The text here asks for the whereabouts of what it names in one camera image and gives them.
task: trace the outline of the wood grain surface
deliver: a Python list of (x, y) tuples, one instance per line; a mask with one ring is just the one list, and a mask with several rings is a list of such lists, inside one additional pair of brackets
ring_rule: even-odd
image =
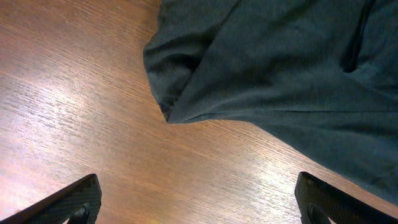
[(166, 124), (142, 64), (157, 0), (0, 0), (0, 220), (96, 173), (97, 223), (300, 223), (300, 171), (398, 208), (247, 123)]

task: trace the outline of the black plastic part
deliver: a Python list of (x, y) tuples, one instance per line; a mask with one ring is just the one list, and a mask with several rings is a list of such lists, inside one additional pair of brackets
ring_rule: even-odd
[(101, 188), (97, 175), (90, 174), (0, 224), (94, 224), (101, 207)]
[(397, 219), (366, 205), (307, 172), (299, 174), (295, 196), (303, 224), (330, 223), (327, 217), (338, 224), (398, 223)]

